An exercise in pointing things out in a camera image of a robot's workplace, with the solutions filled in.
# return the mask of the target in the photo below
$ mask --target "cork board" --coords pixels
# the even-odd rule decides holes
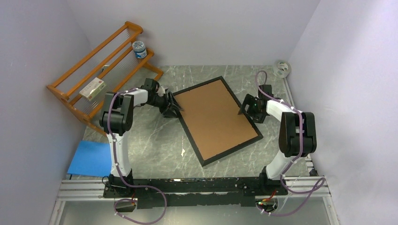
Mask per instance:
[[[202,166],[219,160],[261,138],[250,117],[223,77],[174,93],[184,109],[180,122]]]

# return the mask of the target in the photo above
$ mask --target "small box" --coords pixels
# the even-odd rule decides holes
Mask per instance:
[[[87,100],[91,101],[106,86],[105,82],[95,77],[85,88],[79,93]]]

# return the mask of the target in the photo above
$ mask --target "blue paper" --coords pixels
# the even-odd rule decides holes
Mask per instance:
[[[111,172],[111,151],[108,143],[81,141],[68,169],[69,174],[103,177]]]

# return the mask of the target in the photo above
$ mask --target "gray marble surface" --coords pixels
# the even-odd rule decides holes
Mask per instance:
[[[240,102],[246,93],[257,95],[255,72],[267,67],[259,66],[170,66],[159,80],[173,92],[223,76]],[[268,73],[267,84],[272,85],[276,97],[287,100],[283,81]],[[144,83],[154,74],[141,69],[122,88],[127,90]],[[258,176],[269,164],[278,149],[279,122],[267,117],[256,124],[264,138],[214,163],[202,167],[178,119],[166,119],[157,108],[145,105],[134,110],[134,123],[129,133],[129,159],[134,178],[196,178]],[[107,143],[107,138],[90,128],[83,140]],[[304,160],[292,166],[288,176],[308,176]]]

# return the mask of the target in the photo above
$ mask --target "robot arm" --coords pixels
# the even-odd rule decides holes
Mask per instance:
[[[271,85],[260,85],[260,88],[270,96]],[[272,100],[259,91],[259,97],[246,95],[239,114],[246,113],[254,122],[263,123],[265,117],[271,115],[281,122],[279,130],[279,151],[275,158],[265,168],[268,179],[278,180],[288,163],[299,154],[299,117],[290,108],[282,104],[283,100]],[[316,149],[315,117],[311,112],[301,112],[303,117],[303,154],[306,157]]]
[[[108,92],[105,94],[104,105],[102,107],[101,119],[99,124],[104,128],[107,134],[109,143],[116,143],[116,157],[118,159],[119,169],[124,180],[129,184],[133,184],[132,169],[129,162],[128,155],[128,134],[127,131],[131,129],[133,124],[133,110],[136,106],[143,106],[145,104],[152,105],[159,108],[160,113],[165,118],[176,118],[177,111],[182,108],[176,102],[173,94],[164,89],[159,83],[153,79],[146,79],[141,88],[132,89],[129,92],[119,95],[114,102],[116,93]],[[115,135],[115,140],[109,133],[107,127],[108,116],[110,114],[110,130]],[[120,179],[120,175],[116,169],[114,154],[111,148],[112,169],[109,175],[109,183],[114,188],[118,188],[119,193],[128,194],[131,192],[130,188],[126,187]]]

